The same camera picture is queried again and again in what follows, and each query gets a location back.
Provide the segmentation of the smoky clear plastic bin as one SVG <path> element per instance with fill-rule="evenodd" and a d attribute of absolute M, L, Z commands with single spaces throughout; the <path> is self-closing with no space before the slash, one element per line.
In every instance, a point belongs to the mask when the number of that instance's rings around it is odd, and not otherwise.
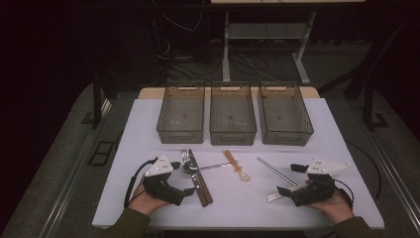
<path fill-rule="evenodd" d="M 305 146 L 314 133 L 301 91 L 292 82 L 261 82 L 258 102 L 262 142 Z"/>
<path fill-rule="evenodd" d="M 251 86 L 243 81 L 211 84 L 210 143 L 213 146 L 251 146 L 257 133 Z"/>
<path fill-rule="evenodd" d="M 163 144 L 202 144 L 205 82 L 169 81 L 157 121 Z"/>

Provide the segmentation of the metal floor rail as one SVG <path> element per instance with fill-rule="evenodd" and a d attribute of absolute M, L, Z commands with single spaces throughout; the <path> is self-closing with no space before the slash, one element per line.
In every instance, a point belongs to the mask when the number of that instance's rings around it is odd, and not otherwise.
<path fill-rule="evenodd" d="M 411 133 L 396 133 L 389 128 L 368 130 L 367 137 L 379 166 L 420 233 L 420 143 Z"/>
<path fill-rule="evenodd" d="M 47 154 L 42 176 L 52 204 L 37 238 L 96 238 L 102 232 L 92 220 L 107 170 L 88 160 L 104 124 L 93 126 L 93 109 L 92 102 L 77 101 Z"/>

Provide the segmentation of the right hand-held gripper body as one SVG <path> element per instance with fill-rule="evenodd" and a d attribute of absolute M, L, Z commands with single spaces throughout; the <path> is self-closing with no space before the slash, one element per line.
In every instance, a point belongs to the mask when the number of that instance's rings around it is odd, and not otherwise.
<path fill-rule="evenodd" d="M 307 205 L 331 198 L 337 190 L 351 204 L 351 198 L 342 189 L 337 188 L 332 178 L 333 174 L 347 170 L 350 165 L 346 163 L 314 159 L 308 166 L 306 173 L 309 181 L 298 188 L 293 188 L 290 198 L 296 206 Z"/>

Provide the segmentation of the white metal desk frame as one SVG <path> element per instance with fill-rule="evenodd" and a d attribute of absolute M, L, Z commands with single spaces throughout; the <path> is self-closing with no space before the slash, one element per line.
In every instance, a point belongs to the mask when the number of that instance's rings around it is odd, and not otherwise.
<path fill-rule="evenodd" d="M 251 7 L 253 10 L 261 10 L 266 7 L 273 10 L 279 7 L 284 10 L 293 4 L 303 7 L 308 4 L 310 7 L 320 7 L 322 4 L 332 6 L 333 4 L 360 4 L 365 0 L 210 0 L 211 6 L 228 7 L 235 10 L 240 7 Z M 317 10 L 310 10 L 304 22 L 291 23 L 233 23 L 230 20 L 232 10 L 227 10 L 224 17 L 224 38 L 222 73 L 223 80 L 230 81 L 230 54 L 229 45 L 231 40 L 298 40 L 298 48 L 291 53 L 292 61 L 298 73 L 301 83 L 309 84 L 310 79 L 302 62 L 309 37 L 313 29 Z"/>

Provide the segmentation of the person's left hand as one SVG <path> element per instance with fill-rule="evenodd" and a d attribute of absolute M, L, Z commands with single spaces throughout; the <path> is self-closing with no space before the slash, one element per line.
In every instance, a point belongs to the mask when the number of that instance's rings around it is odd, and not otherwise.
<path fill-rule="evenodd" d="M 155 198 L 145 192 L 142 182 L 134 191 L 134 197 L 129 202 L 128 207 L 143 213 L 144 215 L 151 215 L 159 208 L 168 205 L 167 201 Z"/>

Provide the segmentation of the black metal stand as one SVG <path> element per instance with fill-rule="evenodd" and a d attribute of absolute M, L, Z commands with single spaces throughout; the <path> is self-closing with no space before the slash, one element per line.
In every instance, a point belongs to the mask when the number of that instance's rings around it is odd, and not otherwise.
<path fill-rule="evenodd" d="M 409 128 L 420 131 L 420 13 L 388 12 L 373 22 L 371 47 L 350 71 L 322 85 L 324 93 L 343 82 L 345 97 L 364 98 L 363 121 L 372 129 L 373 94 L 390 102 Z"/>
<path fill-rule="evenodd" d="M 111 68 L 98 70 L 93 76 L 93 125 L 95 129 L 102 119 L 103 99 L 115 98 L 118 86 L 115 81 L 115 74 Z"/>

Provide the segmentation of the white table mat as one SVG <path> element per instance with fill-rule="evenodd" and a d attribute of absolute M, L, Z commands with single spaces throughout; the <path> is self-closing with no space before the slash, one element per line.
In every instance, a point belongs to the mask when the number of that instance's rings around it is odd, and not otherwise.
<path fill-rule="evenodd" d="M 322 98 L 305 102 L 314 133 L 303 147 L 265 145 L 255 140 L 250 146 L 232 146 L 230 152 L 250 176 L 242 181 L 227 166 L 225 147 L 209 142 L 190 145 L 213 201 L 203 206 L 197 195 L 183 199 L 180 205 L 169 205 L 152 216 L 151 228 L 162 229 L 240 229 L 240 230 L 307 230 L 326 228 L 330 221 L 309 207 L 297 207 L 288 197 L 268 201 L 268 195 L 284 179 L 275 174 L 290 172 L 290 165 L 308 165 L 314 160 L 336 161 L 347 169 L 334 175 L 354 193 L 354 212 L 374 229 L 384 221 L 337 127 L 335 119 Z M 167 155 L 171 161 L 180 158 L 181 145 L 163 144 L 156 130 L 161 102 L 138 99 L 134 102 L 114 158 L 102 196 L 93 218 L 93 225 L 107 227 L 116 222 L 123 210 L 125 194 L 133 174 L 146 171 L 145 161 Z"/>

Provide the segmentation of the amber handled clear spoon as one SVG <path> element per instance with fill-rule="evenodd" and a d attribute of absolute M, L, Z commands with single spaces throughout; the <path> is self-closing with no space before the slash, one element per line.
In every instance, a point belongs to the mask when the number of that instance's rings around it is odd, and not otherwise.
<path fill-rule="evenodd" d="M 247 175 L 243 169 L 238 165 L 235 158 L 231 154 L 229 150 L 224 151 L 225 157 L 228 159 L 228 161 L 231 163 L 231 165 L 234 167 L 235 172 L 238 174 L 241 181 L 250 181 L 251 177 Z"/>

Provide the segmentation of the wooden handled fork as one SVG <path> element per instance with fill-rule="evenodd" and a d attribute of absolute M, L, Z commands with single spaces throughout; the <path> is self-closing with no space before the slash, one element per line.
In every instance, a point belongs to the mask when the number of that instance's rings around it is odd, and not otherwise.
<path fill-rule="evenodd" d="M 189 151 L 187 149 L 181 149 L 180 150 L 180 157 L 181 157 L 183 163 L 190 163 L 193 167 L 198 168 L 197 165 L 194 165 L 192 163 L 192 161 L 190 159 Z M 197 177 L 197 173 L 195 173 L 194 175 L 190 175 L 190 176 L 191 176 L 191 179 L 193 181 L 196 193 L 198 194 L 198 197 L 200 199 L 201 205 L 203 207 L 205 207 L 209 204 L 209 201 L 207 200 L 207 198 L 205 196 L 204 190 L 201 186 L 201 182 L 200 182 L 199 178 Z"/>

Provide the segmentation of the black floor frame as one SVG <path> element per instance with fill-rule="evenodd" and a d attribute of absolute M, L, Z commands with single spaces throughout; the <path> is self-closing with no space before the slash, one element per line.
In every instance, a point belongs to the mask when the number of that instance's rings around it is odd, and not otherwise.
<path fill-rule="evenodd" d="M 105 166 L 108 163 L 113 146 L 113 141 L 100 141 L 89 159 L 88 165 L 94 167 Z"/>

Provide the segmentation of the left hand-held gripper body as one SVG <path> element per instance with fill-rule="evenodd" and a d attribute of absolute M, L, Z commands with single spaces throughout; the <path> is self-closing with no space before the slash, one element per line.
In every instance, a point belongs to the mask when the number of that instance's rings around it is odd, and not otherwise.
<path fill-rule="evenodd" d="M 143 185 L 146 192 L 151 196 L 171 204 L 180 205 L 184 198 L 182 190 L 171 186 L 167 182 L 173 171 L 170 163 L 172 162 L 167 155 L 158 157 L 146 171 Z"/>

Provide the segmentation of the person's right hand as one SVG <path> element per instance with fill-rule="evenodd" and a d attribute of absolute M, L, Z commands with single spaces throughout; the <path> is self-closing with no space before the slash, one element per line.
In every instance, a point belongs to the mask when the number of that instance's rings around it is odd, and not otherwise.
<path fill-rule="evenodd" d="M 319 210 L 333 224 L 341 223 L 355 216 L 344 197 L 338 191 L 335 191 L 331 198 L 325 201 L 311 203 L 309 207 Z"/>

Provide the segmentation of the wooden handled knife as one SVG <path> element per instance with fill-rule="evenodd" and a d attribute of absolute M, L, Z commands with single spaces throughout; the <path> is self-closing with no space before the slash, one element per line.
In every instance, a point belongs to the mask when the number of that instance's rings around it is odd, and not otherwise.
<path fill-rule="evenodd" d="M 193 155 L 193 153 L 192 153 L 192 150 L 191 150 L 191 149 L 189 149 L 188 151 L 189 151 L 189 155 L 190 155 L 190 159 L 191 159 L 192 163 L 193 163 L 194 165 L 197 165 L 197 166 L 198 166 L 197 161 L 196 161 L 196 159 L 195 159 L 195 157 L 194 157 L 194 155 Z M 201 186 L 202 186 L 202 188 L 203 188 L 203 190 L 204 190 L 204 193 L 205 193 L 205 196 L 206 196 L 207 200 L 209 201 L 209 204 L 210 204 L 210 203 L 212 203 L 212 202 L 213 202 L 213 198 L 212 198 L 212 196 L 211 196 L 211 194 L 210 194 L 210 191 L 209 191 L 209 189 L 208 189 L 208 187 L 207 187 L 207 184 L 206 184 L 206 182 L 205 182 L 205 180 L 204 180 L 204 177 L 203 177 L 203 175 L 201 174 L 200 170 L 199 170 L 199 172 L 197 173 L 197 177 L 199 178 L 199 180 L 200 180 L 200 182 L 201 182 Z"/>

